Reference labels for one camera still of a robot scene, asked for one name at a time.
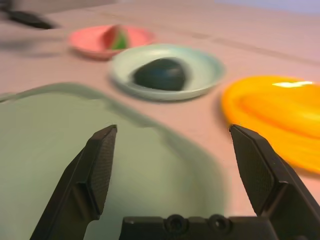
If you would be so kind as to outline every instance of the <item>pink bowl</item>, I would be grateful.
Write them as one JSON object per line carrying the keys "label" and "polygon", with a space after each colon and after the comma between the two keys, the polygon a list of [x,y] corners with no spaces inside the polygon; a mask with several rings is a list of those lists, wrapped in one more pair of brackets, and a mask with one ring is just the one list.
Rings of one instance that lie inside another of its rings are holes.
{"label": "pink bowl", "polygon": [[[102,35],[111,28],[112,25],[94,26],[73,32],[69,37],[69,44],[82,55],[98,59],[108,60],[112,56],[126,50],[105,49],[102,43]],[[122,26],[128,35],[130,48],[145,46],[155,42],[155,36],[152,32],[135,26]]]}

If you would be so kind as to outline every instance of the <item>green tray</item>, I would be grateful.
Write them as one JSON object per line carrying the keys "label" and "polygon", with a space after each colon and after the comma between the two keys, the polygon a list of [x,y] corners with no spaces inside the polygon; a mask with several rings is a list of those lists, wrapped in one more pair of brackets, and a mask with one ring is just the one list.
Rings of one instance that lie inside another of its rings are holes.
{"label": "green tray", "polygon": [[92,134],[116,124],[103,215],[85,240],[118,240],[125,216],[223,214],[223,175],[207,153],[149,118],[74,83],[0,99],[0,239],[28,240],[64,169]]}

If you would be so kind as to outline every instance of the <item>yellow plate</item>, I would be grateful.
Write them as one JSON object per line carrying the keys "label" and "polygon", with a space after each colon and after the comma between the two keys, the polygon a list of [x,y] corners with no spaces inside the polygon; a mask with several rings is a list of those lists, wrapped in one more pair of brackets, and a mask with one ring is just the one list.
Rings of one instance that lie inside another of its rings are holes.
{"label": "yellow plate", "polygon": [[229,124],[264,136],[289,164],[320,174],[320,85],[281,76],[253,76],[222,96]]}

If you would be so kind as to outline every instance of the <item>watermelon slice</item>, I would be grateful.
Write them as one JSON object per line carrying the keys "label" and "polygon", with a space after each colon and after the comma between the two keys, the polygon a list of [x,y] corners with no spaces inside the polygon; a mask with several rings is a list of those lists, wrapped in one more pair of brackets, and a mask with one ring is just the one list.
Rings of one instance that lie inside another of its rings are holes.
{"label": "watermelon slice", "polygon": [[110,27],[102,35],[102,43],[106,49],[120,50],[129,47],[129,40],[125,30],[120,25]]}

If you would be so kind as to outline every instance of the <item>table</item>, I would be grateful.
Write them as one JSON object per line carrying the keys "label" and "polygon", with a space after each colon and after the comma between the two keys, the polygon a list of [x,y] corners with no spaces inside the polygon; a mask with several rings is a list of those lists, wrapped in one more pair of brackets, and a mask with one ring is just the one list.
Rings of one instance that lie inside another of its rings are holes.
{"label": "table", "polygon": [[[1,94],[57,82],[96,88],[212,154],[224,169],[229,187],[226,215],[255,215],[240,179],[220,96],[228,84],[248,75],[291,75],[316,81],[320,74],[320,17],[223,4],[203,8],[178,0],[137,0],[48,17],[63,27],[37,31],[0,23]],[[75,56],[66,41],[76,29],[115,23],[146,27],[161,43],[186,45],[217,56],[226,66],[222,83],[206,96],[170,104],[122,93],[107,80],[107,63]],[[297,171],[320,203],[320,176]]]}

